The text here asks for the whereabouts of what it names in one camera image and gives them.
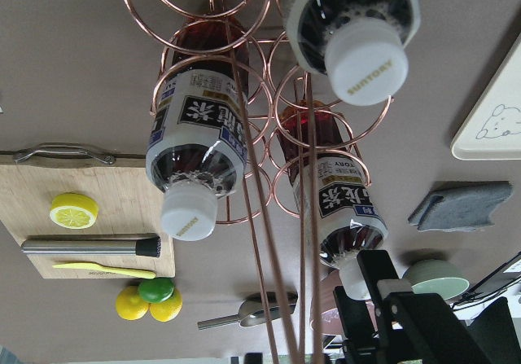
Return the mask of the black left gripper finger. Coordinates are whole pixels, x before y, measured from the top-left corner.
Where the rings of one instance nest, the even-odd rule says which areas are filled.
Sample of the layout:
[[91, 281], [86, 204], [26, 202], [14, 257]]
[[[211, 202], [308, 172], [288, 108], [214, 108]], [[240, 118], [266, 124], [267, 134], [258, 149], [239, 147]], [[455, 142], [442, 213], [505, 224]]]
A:
[[415, 294], [385, 250], [363, 250], [357, 264], [374, 303], [377, 327], [363, 300], [336, 287], [344, 329], [338, 363], [487, 363], [488, 357], [436, 293]]

